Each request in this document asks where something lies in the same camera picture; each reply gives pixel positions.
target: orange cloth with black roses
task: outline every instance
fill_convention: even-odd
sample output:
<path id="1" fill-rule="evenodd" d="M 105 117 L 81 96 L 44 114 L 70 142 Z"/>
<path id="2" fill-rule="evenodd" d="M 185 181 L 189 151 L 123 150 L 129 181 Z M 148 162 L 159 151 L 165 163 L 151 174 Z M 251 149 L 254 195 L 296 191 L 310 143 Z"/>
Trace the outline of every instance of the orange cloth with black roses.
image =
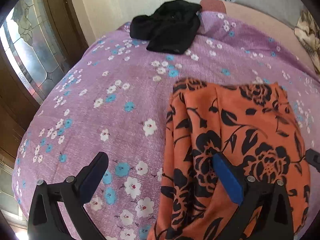
<path id="1" fill-rule="evenodd" d="M 277 83 L 223 87 L 187 78 L 174 85 L 169 100 L 159 212 L 148 240 L 217 237 L 238 207 L 212 168 L 212 156 L 220 151 L 245 176 L 281 179 L 294 231 L 304 225 L 310 173 L 286 92 Z"/>

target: black garment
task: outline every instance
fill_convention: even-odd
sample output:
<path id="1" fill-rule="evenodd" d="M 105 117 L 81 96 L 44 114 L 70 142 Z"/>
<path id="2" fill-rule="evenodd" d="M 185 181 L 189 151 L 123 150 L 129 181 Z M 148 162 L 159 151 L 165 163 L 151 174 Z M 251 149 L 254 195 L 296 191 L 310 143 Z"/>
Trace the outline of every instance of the black garment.
<path id="1" fill-rule="evenodd" d="M 147 50 L 183 54 L 192 44 L 200 26 L 201 5 L 184 0 L 162 4 L 151 16 L 133 18 L 130 37 L 150 40 Z"/>

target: bed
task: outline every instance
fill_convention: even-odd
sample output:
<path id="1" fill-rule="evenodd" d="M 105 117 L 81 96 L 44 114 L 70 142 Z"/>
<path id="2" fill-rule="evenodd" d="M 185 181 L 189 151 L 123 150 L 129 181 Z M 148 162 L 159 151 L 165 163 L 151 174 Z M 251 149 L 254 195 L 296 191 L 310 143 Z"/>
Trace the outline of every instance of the bed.
<path id="1" fill-rule="evenodd" d="M 319 78 L 293 32 L 252 9 L 219 6 L 203 5 L 198 34 L 183 55 L 146 51 L 147 41 L 130 38 L 130 23 L 89 47 L 43 102 L 20 145 L 12 188 L 26 218 L 37 180 L 61 182 L 103 151 L 109 168 L 85 208 L 107 240 L 146 239 L 159 205 L 166 107 L 181 77 L 223 85 L 278 82 L 305 148 L 320 150 Z M 313 167 L 310 173 L 308 217 L 297 238 L 320 209 L 320 174 Z M 80 239 L 60 209 L 71 236 Z"/>

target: metal screw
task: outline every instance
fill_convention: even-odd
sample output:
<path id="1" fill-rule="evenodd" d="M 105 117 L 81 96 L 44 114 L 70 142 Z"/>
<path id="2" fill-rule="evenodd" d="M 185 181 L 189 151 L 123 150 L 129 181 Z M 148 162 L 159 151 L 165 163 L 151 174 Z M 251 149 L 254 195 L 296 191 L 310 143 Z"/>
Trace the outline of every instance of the metal screw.
<path id="1" fill-rule="evenodd" d="M 256 178 L 254 177 L 254 176 L 248 176 L 247 177 L 247 180 L 249 181 L 249 182 L 255 182 L 256 181 Z"/>
<path id="2" fill-rule="evenodd" d="M 40 186 L 42 183 L 43 183 L 43 179 L 39 179 L 39 180 L 37 181 L 37 185 L 38 185 L 38 186 Z"/>
<path id="3" fill-rule="evenodd" d="M 278 183 L 279 186 L 283 186 L 283 184 L 284 184 L 283 181 L 280 180 L 280 179 L 277 180 L 277 183 Z"/>
<path id="4" fill-rule="evenodd" d="M 66 178 L 66 182 L 73 182 L 75 180 L 75 177 L 74 176 L 69 176 Z"/>

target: blue gripper pad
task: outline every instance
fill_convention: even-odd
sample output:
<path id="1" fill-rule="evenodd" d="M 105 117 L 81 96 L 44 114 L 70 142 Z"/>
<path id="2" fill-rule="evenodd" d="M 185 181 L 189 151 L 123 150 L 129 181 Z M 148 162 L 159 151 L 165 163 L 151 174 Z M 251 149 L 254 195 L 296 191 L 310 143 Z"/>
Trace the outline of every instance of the blue gripper pad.
<path id="1" fill-rule="evenodd" d="M 212 157 L 212 162 L 214 172 L 220 179 L 231 201 L 240 206 L 244 198 L 242 186 L 218 154 Z"/>

